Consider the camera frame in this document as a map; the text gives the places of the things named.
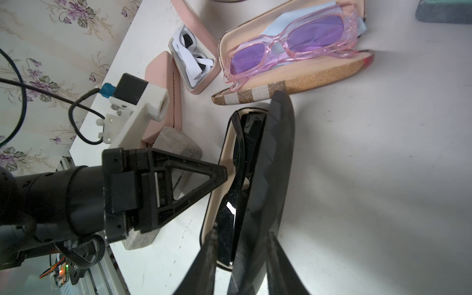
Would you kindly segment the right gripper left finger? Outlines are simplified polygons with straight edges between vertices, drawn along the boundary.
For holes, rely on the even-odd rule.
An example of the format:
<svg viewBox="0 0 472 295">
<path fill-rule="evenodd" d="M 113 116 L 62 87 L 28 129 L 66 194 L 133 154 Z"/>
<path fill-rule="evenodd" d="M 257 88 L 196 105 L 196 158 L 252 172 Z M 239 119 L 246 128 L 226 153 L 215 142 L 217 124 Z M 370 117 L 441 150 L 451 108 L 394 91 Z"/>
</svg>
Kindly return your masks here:
<svg viewBox="0 0 472 295">
<path fill-rule="evenodd" d="M 174 295 L 213 295 L 217 258 L 218 234 L 213 229 Z"/>
</svg>

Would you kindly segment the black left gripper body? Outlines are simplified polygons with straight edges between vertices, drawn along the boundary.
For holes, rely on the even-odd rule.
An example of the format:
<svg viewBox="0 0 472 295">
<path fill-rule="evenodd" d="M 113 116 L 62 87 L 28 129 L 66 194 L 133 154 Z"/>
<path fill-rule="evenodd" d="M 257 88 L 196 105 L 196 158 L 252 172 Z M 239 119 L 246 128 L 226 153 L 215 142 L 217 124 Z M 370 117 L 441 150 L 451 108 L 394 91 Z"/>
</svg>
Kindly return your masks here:
<svg viewBox="0 0 472 295">
<path fill-rule="evenodd" d="M 162 229 L 157 201 L 156 148 L 106 149 L 102 152 L 104 231 L 109 243 L 120 242 L 131 229 L 142 234 Z"/>
</svg>

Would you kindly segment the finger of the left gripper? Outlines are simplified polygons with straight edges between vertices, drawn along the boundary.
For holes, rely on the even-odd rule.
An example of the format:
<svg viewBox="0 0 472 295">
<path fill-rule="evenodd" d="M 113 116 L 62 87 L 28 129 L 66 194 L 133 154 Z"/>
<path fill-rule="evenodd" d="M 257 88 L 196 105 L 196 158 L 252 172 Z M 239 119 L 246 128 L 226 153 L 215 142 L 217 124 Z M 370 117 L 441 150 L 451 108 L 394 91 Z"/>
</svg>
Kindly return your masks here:
<svg viewBox="0 0 472 295">
<path fill-rule="evenodd" d="M 147 159 L 149 231 L 162 228 L 227 181 L 222 165 L 151 148 Z"/>
</svg>

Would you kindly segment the beige case black glasses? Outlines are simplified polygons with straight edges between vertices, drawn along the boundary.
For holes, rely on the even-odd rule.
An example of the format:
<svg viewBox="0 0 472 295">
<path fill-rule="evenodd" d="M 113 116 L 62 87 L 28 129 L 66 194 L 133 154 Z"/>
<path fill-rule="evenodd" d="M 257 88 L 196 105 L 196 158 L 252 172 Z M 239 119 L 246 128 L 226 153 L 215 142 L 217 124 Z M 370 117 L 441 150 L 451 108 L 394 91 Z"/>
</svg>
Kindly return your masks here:
<svg viewBox="0 0 472 295">
<path fill-rule="evenodd" d="M 266 235 L 269 231 L 275 234 L 279 231 L 290 180 L 295 145 L 295 113 L 291 98 L 286 92 L 278 90 L 267 108 L 242 108 L 234 113 L 247 114 L 257 110 L 267 113 L 267 117 L 236 256 L 230 269 L 216 262 L 220 269 L 231 275 L 227 287 L 229 295 L 255 295 L 259 291 L 267 272 Z M 229 147 L 236 139 L 236 132 L 230 127 L 231 117 L 218 161 L 227 169 L 227 181 L 210 194 L 200 230 L 201 241 L 215 229 L 215 218 L 223 190 L 229 188 L 235 175 Z"/>
</svg>

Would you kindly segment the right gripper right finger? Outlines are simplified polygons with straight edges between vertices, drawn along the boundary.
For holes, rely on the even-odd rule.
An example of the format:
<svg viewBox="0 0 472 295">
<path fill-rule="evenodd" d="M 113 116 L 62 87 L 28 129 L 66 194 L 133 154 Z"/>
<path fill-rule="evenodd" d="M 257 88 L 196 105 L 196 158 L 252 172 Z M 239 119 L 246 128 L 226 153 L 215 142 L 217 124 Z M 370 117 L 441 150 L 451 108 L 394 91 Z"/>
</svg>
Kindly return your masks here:
<svg viewBox="0 0 472 295">
<path fill-rule="evenodd" d="M 309 295 L 277 236 L 269 231 L 266 238 L 267 280 L 270 295 Z"/>
</svg>

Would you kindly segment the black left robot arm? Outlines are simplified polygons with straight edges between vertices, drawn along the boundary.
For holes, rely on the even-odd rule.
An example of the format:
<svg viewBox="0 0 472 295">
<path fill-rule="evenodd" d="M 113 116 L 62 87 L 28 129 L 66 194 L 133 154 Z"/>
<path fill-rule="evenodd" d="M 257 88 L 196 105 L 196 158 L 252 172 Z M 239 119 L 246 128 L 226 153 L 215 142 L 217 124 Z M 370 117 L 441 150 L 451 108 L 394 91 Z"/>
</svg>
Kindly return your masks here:
<svg viewBox="0 0 472 295">
<path fill-rule="evenodd" d="M 61 253 L 87 269 L 130 230 L 158 230 L 222 185 L 221 165 L 153 148 L 107 149 L 97 167 L 14 177 L 1 170 L 1 269 Z"/>
</svg>

